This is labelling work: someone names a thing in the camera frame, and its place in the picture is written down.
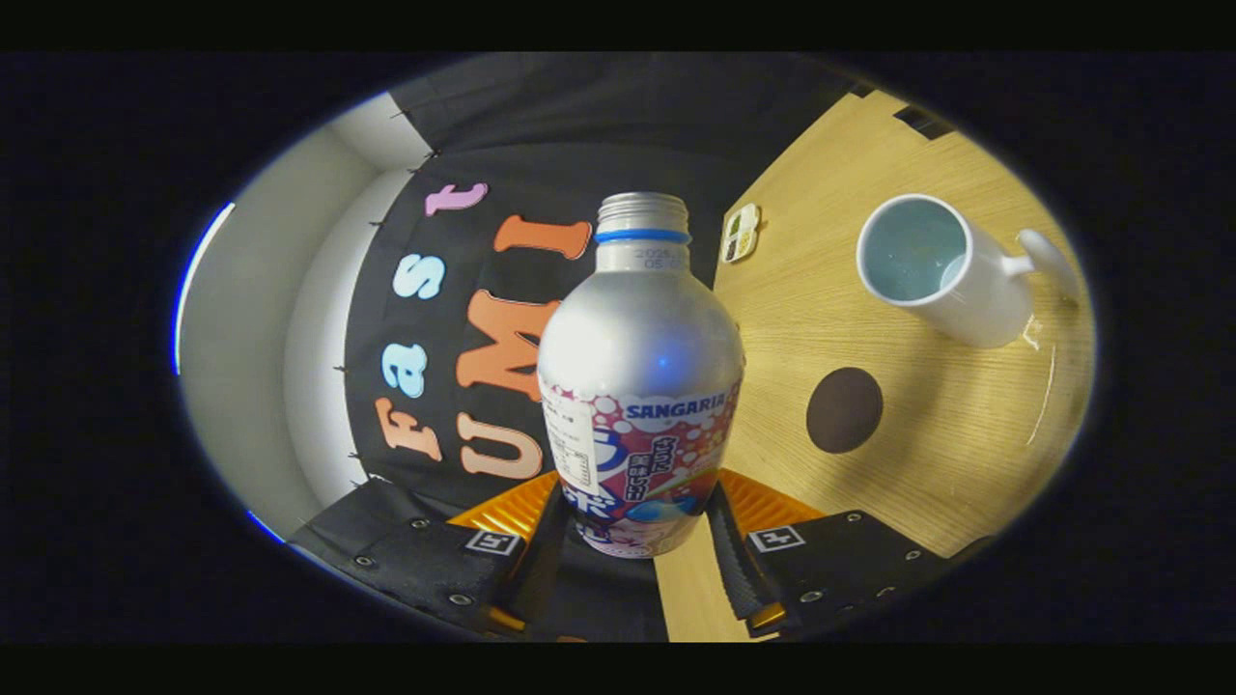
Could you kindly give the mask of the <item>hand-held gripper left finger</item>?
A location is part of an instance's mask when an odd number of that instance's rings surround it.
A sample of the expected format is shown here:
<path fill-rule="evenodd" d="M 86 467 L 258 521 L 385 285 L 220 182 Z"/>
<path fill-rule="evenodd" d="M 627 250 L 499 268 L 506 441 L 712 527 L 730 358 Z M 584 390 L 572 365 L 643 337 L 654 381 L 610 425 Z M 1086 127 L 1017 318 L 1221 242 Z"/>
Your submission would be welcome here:
<path fill-rule="evenodd" d="M 337 503 L 334 522 L 335 570 L 377 599 L 447 629 L 515 638 L 548 607 L 569 511 L 548 472 L 457 514 L 375 481 Z"/>

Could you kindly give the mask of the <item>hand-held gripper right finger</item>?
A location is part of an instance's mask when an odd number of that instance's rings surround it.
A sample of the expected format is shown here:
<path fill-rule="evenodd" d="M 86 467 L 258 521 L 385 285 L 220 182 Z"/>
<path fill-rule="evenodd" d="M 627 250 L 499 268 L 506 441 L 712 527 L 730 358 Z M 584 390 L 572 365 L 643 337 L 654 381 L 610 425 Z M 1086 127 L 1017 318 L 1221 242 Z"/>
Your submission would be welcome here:
<path fill-rule="evenodd" d="M 723 469 L 706 514 L 730 608 L 753 638 L 817 638 L 941 580 L 993 540 L 950 556 L 861 510 L 823 514 Z"/>

